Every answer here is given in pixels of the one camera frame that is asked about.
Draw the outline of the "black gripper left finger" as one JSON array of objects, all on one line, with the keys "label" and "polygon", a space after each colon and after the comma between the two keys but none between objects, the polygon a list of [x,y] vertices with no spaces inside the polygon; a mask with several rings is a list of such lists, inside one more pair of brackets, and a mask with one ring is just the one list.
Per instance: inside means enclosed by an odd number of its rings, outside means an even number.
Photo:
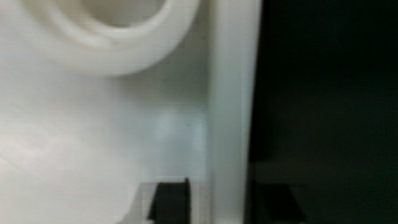
[{"label": "black gripper left finger", "polygon": [[152,224],[190,224],[191,191],[188,180],[161,182],[156,185],[147,219]]}]

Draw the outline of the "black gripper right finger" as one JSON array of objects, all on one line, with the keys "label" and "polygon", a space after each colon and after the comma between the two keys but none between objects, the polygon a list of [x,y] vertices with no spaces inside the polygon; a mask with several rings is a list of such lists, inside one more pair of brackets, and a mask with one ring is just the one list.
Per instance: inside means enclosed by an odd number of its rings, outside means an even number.
[{"label": "black gripper right finger", "polygon": [[254,224],[305,224],[307,217],[286,184],[254,188]]}]

